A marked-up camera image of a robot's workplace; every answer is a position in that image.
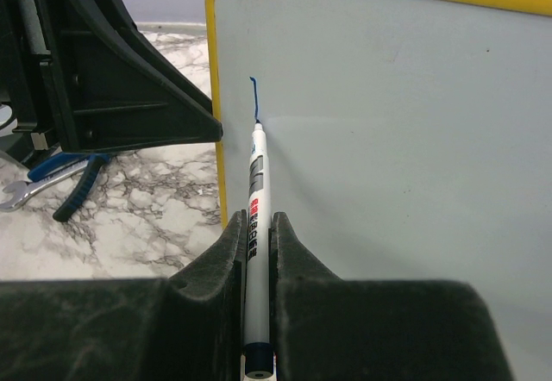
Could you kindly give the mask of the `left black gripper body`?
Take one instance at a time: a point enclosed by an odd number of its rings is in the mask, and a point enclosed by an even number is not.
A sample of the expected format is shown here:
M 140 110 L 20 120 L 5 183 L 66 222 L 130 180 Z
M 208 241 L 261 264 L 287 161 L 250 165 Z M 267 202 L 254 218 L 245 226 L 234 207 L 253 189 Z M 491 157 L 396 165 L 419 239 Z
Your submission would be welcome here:
M 33 168 L 59 145 L 41 67 L 51 59 L 37 0 L 1 0 L 1 157 Z

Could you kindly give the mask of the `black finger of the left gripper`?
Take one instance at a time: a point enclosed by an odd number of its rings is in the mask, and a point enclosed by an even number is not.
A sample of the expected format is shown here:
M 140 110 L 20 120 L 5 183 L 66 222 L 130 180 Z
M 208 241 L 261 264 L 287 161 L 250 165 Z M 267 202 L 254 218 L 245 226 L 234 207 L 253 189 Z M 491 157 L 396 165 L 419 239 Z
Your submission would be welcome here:
M 137 29 L 122 0 L 41 0 L 41 62 L 62 149 L 217 142 L 212 102 Z

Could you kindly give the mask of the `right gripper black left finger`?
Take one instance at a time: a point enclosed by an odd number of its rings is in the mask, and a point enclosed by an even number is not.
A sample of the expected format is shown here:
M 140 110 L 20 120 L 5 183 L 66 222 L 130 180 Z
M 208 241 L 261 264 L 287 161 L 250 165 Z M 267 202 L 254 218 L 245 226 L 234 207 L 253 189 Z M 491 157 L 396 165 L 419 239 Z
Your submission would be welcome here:
M 246 215 L 170 278 L 4 282 L 4 380 L 237 380 Z

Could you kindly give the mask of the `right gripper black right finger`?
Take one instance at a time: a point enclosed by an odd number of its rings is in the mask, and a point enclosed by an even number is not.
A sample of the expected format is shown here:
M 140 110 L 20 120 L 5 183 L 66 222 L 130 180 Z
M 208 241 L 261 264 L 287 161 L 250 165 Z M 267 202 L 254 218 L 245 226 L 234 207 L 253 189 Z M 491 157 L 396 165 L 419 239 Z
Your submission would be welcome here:
M 450 280 L 344 280 L 273 218 L 273 340 L 281 380 L 510 380 L 479 293 Z

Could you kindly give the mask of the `white whiteboard marker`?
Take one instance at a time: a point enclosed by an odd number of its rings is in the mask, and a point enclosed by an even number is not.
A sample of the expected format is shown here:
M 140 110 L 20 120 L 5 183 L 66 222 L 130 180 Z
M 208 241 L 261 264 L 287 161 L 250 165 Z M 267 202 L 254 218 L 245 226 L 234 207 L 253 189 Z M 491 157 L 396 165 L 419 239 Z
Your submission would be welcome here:
M 246 286 L 243 322 L 245 376 L 273 375 L 270 341 L 270 228 L 272 224 L 267 136 L 260 122 L 252 133 L 249 161 Z

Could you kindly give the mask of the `yellow framed whiteboard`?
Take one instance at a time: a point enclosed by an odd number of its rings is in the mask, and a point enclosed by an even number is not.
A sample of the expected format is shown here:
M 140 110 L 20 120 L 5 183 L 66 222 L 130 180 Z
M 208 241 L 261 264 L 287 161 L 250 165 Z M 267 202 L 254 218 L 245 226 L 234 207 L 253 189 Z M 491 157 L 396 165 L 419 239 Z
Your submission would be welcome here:
M 551 0 L 205 0 L 223 217 L 273 208 L 349 278 L 551 279 Z

